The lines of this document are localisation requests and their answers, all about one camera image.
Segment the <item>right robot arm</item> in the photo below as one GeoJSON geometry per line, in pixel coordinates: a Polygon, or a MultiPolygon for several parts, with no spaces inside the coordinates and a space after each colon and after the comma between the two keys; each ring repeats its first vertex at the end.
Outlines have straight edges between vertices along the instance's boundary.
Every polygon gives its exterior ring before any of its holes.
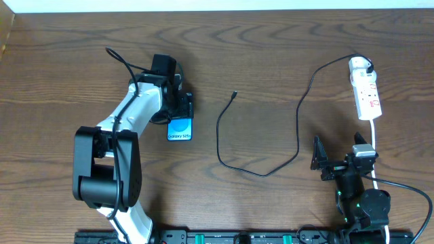
{"type": "Polygon", "coordinates": [[[346,220],[338,228],[331,243],[350,243],[353,232],[377,231],[389,224],[391,197],[385,190],[366,189],[362,178],[374,169],[378,153],[360,133],[354,135],[352,151],[343,160],[328,159],[319,137],[313,139],[312,170],[321,171],[323,181],[336,183],[336,207],[346,220]]]}

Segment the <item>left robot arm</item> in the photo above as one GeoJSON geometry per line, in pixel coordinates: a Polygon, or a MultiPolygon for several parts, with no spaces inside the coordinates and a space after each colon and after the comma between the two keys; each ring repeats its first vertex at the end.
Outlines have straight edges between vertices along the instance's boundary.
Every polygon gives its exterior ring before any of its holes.
{"type": "Polygon", "coordinates": [[[139,196],[142,163],[139,139],[147,125],[167,127],[167,140],[193,137],[193,95],[182,90],[182,67],[156,54],[149,69],[132,73],[127,93],[103,121],[81,126],[73,150],[73,196],[97,210],[110,232],[75,233],[75,243],[160,243],[139,196]]]}

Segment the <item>blue Galaxy smartphone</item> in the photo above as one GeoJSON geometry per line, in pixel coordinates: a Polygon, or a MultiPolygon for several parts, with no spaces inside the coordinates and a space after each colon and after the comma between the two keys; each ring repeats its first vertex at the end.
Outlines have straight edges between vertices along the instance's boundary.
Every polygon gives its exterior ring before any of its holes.
{"type": "Polygon", "coordinates": [[[193,135],[192,119],[175,119],[167,125],[167,139],[169,141],[189,141],[193,135]]]}

